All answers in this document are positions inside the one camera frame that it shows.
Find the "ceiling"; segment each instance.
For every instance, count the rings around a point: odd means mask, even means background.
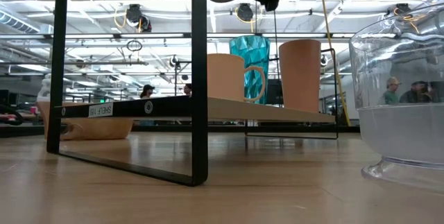
[[[326,0],[328,22],[331,33],[356,33],[362,28],[373,24],[385,17],[392,15],[397,3],[408,3],[411,9],[440,3],[441,0]],[[125,24],[122,15],[131,3],[142,6],[142,12],[149,18],[153,33],[190,33],[191,32],[191,0],[69,0],[67,33],[75,35],[102,34],[102,33],[137,33],[137,29]],[[255,13],[255,22],[252,24],[240,21],[236,14],[236,8],[240,3],[249,3]],[[54,23],[53,10],[55,0],[0,0],[0,12],[19,19],[27,26],[35,29],[39,34],[51,34]],[[265,12],[263,6],[253,0],[236,0],[230,3],[207,2],[207,32],[208,33],[325,33],[325,18],[323,16],[322,0],[280,0],[275,12]],[[0,24],[1,34],[24,34],[5,24]],[[103,91],[117,91],[128,88],[124,96],[136,96],[141,85],[152,84],[156,86],[156,95],[165,96],[174,94],[174,69],[169,65],[172,57],[179,60],[191,60],[191,40],[187,37],[159,37],[150,39],[138,39],[143,45],[139,52],[131,52],[126,48],[130,38],[115,40],[86,39],[87,36],[76,36],[67,40],[66,62],[84,60],[85,62],[97,62],[97,65],[79,67],[72,64],[65,66],[66,74],[80,74],[77,76],[65,76],[65,82],[70,87],[70,92],[77,92],[76,88],[91,90],[100,87]],[[295,39],[294,37],[271,37],[270,56],[274,57],[277,46],[283,42]],[[229,53],[227,38],[211,37],[208,40],[208,53]],[[328,49],[326,39],[321,38],[322,48]],[[38,62],[44,63],[50,60],[50,40],[7,40],[2,37],[0,60],[8,62]],[[346,74],[350,64],[350,52],[348,51],[347,38],[334,38],[338,60],[341,64],[341,72]],[[8,69],[10,73],[27,73],[31,76],[39,71],[36,66],[50,67],[39,64],[33,66],[0,66]],[[324,72],[331,72],[331,62]],[[146,75],[109,76],[85,75],[94,72],[112,74],[138,73]],[[270,73],[277,71],[276,62],[270,63]],[[182,70],[183,74],[190,73],[190,67]],[[179,78],[178,83],[189,80]],[[332,76],[322,75],[322,83],[331,83]]]

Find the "person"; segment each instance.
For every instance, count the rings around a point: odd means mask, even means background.
[[[187,96],[191,96],[191,91],[193,90],[193,87],[191,86],[191,84],[186,84],[183,87],[183,92],[185,93],[185,95]]]
[[[432,98],[428,94],[428,83],[424,81],[412,83],[410,90],[400,98],[400,103],[430,103],[431,101]]]
[[[155,87],[151,86],[151,85],[145,85],[141,94],[140,94],[140,98],[141,99],[147,99],[150,98],[151,95],[153,94],[153,90],[155,89]]]
[[[382,94],[384,104],[391,105],[399,103],[400,100],[396,94],[396,90],[398,89],[399,85],[400,82],[396,77],[391,77],[387,80],[387,90]]]
[[[155,89],[154,86],[151,85],[145,85],[141,94],[140,94],[140,98],[141,99],[148,99],[151,97],[151,95],[153,94],[153,90]],[[154,121],[150,121],[150,120],[140,120],[140,126],[154,126]]]

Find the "glass dome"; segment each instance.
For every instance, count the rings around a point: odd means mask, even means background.
[[[444,191],[444,177],[400,172],[444,175],[444,4],[394,13],[350,40],[361,135],[383,156],[363,172]]]

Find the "sign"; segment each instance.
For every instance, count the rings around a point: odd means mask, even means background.
[[[108,117],[112,116],[112,103],[102,103],[89,107],[88,117]]]

